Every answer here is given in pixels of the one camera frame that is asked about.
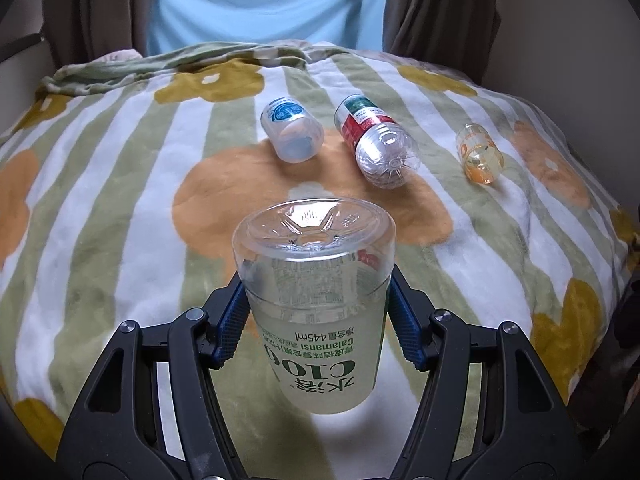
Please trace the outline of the blue label plastic cup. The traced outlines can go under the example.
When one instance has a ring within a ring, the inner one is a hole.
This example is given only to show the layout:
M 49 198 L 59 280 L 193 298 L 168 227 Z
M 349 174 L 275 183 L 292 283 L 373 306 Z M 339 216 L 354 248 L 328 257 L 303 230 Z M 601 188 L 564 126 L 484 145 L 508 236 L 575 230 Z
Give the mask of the blue label plastic cup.
M 268 103 L 260 114 L 260 124 L 277 156 L 288 164 L 306 162 L 322 148 L 322 125 L 290 96 Z

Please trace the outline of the brown right curtain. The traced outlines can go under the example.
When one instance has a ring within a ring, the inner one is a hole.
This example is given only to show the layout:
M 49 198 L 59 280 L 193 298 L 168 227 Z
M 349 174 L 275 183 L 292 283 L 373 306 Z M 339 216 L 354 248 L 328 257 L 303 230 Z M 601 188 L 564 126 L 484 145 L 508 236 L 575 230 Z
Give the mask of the brown right curtain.
M 383 48 L 479 82 L 500 23 L 498 0 L 386 0 Z

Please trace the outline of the floral striped blanket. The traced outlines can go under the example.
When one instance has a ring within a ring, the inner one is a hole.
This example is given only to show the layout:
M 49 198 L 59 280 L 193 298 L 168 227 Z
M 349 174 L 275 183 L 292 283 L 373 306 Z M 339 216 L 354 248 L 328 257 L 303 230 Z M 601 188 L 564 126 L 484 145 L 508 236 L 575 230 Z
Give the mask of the floral striped blanket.
M 1 133 L 1 389 L 45 456 L 121 322 L 247 268 L 214 376 L 251 474 L 382 476 L 422 376 L 382 319 L 398 266 L 466 322 L 518 323 L 563 399 L 639 231 L 529 102 L 390 54 L 201 44 L 47 77 Z

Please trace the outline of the brown curtain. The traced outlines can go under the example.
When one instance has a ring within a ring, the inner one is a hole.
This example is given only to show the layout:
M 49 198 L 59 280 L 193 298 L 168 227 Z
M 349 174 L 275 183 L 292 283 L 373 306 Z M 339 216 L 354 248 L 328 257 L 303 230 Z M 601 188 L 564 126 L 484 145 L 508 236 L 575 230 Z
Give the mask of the brown curtain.
M 498 0 L 386 0 L 383 48 L 479 82 L 500 23 Z
M 42 0 L 43 35 L 57 66 L 111 52 L 146 53 L 153 0 Z

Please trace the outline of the green label plastic cup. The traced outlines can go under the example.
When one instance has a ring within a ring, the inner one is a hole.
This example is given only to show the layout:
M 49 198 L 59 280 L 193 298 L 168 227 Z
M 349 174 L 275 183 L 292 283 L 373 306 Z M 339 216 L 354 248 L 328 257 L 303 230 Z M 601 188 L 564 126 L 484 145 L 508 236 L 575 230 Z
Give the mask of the green label plastic cup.
M 354 198 L 291 200 L 243 219 L 232 248 L 285 397 L 320 415 L 366 400 L 395 265 L 392 216 Z

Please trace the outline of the brown left curtain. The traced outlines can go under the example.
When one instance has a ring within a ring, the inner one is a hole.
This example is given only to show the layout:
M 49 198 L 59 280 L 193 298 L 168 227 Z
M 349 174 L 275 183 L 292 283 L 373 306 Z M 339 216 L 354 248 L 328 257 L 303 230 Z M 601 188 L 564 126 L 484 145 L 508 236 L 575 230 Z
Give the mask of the brown left curtain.
M 57 66 L 111 52 L 146 53 L 153 0 L 42 0 L 43 35 Z

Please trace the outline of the grey bed headboard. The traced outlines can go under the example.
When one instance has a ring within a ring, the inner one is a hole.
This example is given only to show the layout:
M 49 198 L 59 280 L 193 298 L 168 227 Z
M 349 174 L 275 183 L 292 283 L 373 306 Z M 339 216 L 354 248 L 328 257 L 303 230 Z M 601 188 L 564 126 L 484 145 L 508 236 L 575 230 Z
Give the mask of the grey bed headboard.
M 18 55 L 31 47 L 38 46 L 38 44 L 41 44 L 42 42 L 43 36 L 40 32 L 35 32 L 34 34 L 29 34 L 21 38 L 17 38 L 8 44 L 4 44 L 0 47 L 0 63 L 6 62 L 15 55 Z

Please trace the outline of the orange label small cup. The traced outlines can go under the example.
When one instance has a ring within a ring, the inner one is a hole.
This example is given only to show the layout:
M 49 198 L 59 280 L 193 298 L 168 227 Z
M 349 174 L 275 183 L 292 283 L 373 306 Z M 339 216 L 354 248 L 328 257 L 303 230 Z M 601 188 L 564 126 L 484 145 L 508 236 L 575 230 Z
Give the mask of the orange label small cup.
M 477 184 L 493 184 L 502 173 L 503 154 L 487 130 L 475 122 L 457 133 L 456 147 L 465 175 Z

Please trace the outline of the red green label cup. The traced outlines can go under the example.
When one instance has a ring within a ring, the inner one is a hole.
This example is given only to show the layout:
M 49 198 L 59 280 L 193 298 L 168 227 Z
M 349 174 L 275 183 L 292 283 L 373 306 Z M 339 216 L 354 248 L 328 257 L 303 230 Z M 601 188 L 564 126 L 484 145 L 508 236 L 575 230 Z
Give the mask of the red green label cup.
M 418 170 L 416 141 L 363 94 L 351 94 L 334 113 L 363 177 L 377 188 L 400 188 Z

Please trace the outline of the light blue window cloth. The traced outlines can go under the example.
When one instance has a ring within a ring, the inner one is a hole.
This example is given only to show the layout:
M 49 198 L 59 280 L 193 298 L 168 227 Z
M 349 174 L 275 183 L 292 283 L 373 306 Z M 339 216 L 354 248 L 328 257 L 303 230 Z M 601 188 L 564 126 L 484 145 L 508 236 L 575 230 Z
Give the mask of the light blue window cloth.
M 150 55 L 206 41 L 327 41 L 382 50 L 386 0 L 153 0 Z

